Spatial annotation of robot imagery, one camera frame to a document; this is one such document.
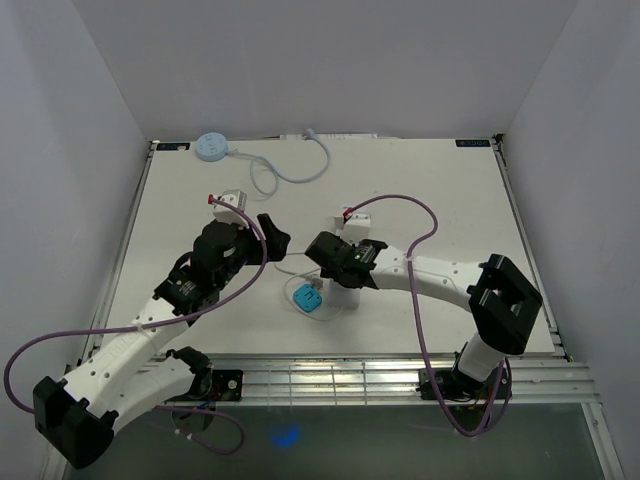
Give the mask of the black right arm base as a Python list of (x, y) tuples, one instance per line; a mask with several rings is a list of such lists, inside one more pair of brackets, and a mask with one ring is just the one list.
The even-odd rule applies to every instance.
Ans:
[(454, 422), (453, 429), (471, 438), (494, 429), (506, 413), (512, 398), (513, 378), (509, 360), (495, 367), (483, 382), (467, 378), (458, 371), (461, 352), (454, 353), (451, 368), (432, 368), (435, 384), (432, 384), (427, 368), (418, 371), (416, 392), (422, 400), (437, 401), (439, 390)]

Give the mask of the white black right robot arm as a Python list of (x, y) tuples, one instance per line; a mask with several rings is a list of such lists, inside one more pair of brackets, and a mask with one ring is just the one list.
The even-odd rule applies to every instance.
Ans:
[(436, 376), (448, 397), (476, 396), (505, 357), (523, 354), (542, 307), (539, 291), (504, 255), (480, 263), (411, 258), (382, 241), (350, 244), (322, 231), (305, 256), (344, 288), (414, 291), (470, 313), (476, 332), (451, 372)]

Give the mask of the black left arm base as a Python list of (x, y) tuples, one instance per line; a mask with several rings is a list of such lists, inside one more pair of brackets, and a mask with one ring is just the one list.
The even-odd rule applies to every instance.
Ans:
[(169, 381), (165, 401), (240, 401), (244, 371), (215, 368), (208, 355), (192, 348), (169, 349), (165, 360), (154, 370)]

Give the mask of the white multicolour power strip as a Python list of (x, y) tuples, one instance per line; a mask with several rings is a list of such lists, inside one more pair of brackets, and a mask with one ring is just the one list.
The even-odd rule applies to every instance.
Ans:
[[(338, 213), (334, 216), (334, 231), (338, 236), (339, 229), (343, 225), (343, 213), (348, 209), (347, 205), (342, 205)], [(356, 310), (360, 305), (361, 291), (359, 289), (347, 289), (339, 285), (336, 281), (329, 281), (326, 300), (330, 307), (343, 310)]]

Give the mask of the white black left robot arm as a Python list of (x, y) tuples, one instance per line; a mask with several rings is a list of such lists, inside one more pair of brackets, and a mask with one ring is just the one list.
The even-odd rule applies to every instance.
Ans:
[(155, 288), (131, 330), (117, 333), (61, 379), (45, 377), (36, 384), (36, 429), (73, 467), (94, 463), (119, 430), (157, 404), (210, 392), (209, 359), (191, 347), (169, 351), (154, 371), (140, 369), (216, 305), (243, 267), (286, 256), (290, 235), (266, 214), (258, 222), (261, 231), (255, 233), (242, 224), (211, 221)]

